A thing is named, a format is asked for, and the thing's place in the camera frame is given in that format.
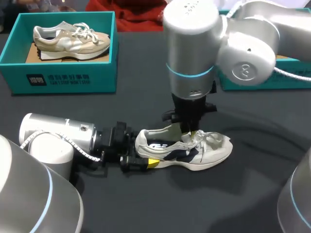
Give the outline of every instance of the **shoe logo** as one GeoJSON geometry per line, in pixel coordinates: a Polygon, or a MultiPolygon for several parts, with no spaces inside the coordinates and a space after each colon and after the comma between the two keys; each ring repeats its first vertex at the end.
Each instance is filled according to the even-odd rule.
{"type": "Polygon", "coordinates": [[[173,150],[167,156],[165,156],[164,160],[177,160],[185,163],[189,163],[192,159],[198,154],[198,150],[196,148],[192,148],[190,151],[187,150],[173,150]]]}
{"type": "Polygon", "coordinates": [[[149,145],[151,148],[166,148],[167,144],[157,144],[157,143],[153,143],[149,145]]]}

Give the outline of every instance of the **teal box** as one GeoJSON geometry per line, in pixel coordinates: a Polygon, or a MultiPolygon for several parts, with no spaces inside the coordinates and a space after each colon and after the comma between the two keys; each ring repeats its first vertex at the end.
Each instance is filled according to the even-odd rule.
{"type": "MultiPolygon", "coordinates": [[[[309,8],[298,9],[311,13],[309,8]]],[[[311,77],[311,63],[304,63],[292,58],[282,58],[276,60],[276,67],[286,72],[300,76],[311,77]]],[[[233,83],[225,77],[221,71],[217,71],[223,90],[266,90],[266,89],[309,89],[311,82],[289,78],[285,75],[273,72],[264,83],[256,86],[241,86],[233,83]]]]}
{"type": "Polygon", "coordinates": [[[114,12],[19,14],[2,51],[0,71],[13,94],[115,92],[118,45],[114,12]],[[109,61],[25,63],[34,26],[53,27],[62,21],[83,22],[110,35],[109,61]]]}

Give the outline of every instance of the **screw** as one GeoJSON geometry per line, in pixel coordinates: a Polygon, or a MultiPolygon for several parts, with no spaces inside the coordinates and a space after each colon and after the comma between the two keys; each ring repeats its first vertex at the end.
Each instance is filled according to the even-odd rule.
{"type": "Polygon", "coordinates": [[[82,126],[82,127],[80,128],[80,130],[81,130],[81,131],[87,131],[87,128],[86,128],[85,126],[82,126]]]}

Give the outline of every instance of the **white sneaker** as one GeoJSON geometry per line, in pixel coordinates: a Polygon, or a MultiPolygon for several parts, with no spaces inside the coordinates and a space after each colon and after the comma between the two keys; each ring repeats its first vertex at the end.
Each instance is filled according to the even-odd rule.
{"type": "Polygon", "coordinates": [[[172,124],[160,130],[140,131],[135,148],[140,157],[160,160],[156,168],[180,165],[199,171],[221,163],[233,146],[230,138],[220,133],[198,130],[194,135],[182,135],[179,124],[172,124]]]}
{"type": "Polygon", "coordinates": [[[42,60],[65,57],[88,60],[101,56],[110,47],[109,35],[95,32],[85,23],[62,22],[52,28],[35,26],[34,42],[42,60]]]}

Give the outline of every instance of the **cable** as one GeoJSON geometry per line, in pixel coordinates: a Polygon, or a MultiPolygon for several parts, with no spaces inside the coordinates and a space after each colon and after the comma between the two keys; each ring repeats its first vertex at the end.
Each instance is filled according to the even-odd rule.
{"type": "MultiPolygon", "coordinates": [[[[47,132],[47,131],[43,131],[43,130],[39,130],[39,131],[36,131],[34,132],[32,135],[30,135],[25,141],[23,144],[21,144],[20,148],[24,149],[35,137],[37,137],[38,135],[40,134],[43,134],[43,133],[51,133],[51,132],[47,132]]],[[[92,161],[95,161],[95,162],[100,162],[101,159],[100,158],[97,158],[97,157],[94,157],[94,156],[91,156],[89,154],[87,154],[84,150],[82,150],[77,144],[75,144],[69,137],[67,137],[64,133],[54,133],[56,135],[59,135],[61,136],[63,139],[65,139],[69,144],[71,144],[79,153],[81,153],[84,157],[92,160],[92,161]]]]}
{"type": "Polygon", "coordinates": [[[285,76],[287,76],[287,77],[290,77],[290,78],[294,78],[294,79],[299,79],[299,80],[302,80],[302,81],[311,82],[311,78],[309,78],[309,77],[300,76],[300,75],[295,75],[295,74],[286,72],[286,71],[281,70],[281,69],[276,68],[276,67],[274,67],[274,71],[277,72],[277,73],[283,74],[283,75],[285,75],[285,76]]]}
{"type": "MultiPolygon", "coordinates": [[[[243,7],[245,4],[250,3],[250,2],[255,2],[255,1],[263,1],[263,2],[267,2],[267,3],[271,3],[277,6],[281,6],[284,7],[282,5],[276,4],[274,2],[271,2],[269,0],[241,0],[238,1],[236,4],[233,5],[233,7],[231,8],[231,10],[227,13],[226,17],[227,18],[231,18],[241,7],[243,7]]],[[[287,76],[289,78],[293,78],[293,79],[298,79],[298,80],[302,80],[302,81],[307,81],[307,82],[311,82],[311,78],[310,77],[305,77],[305,76],[300,76],[300,75],[295,75],[289,72],[286,72],[282,69],[279,69],[277,67],[274,67],[274,71],[276,73],[282,74],[284,76],[287,76]]]]}

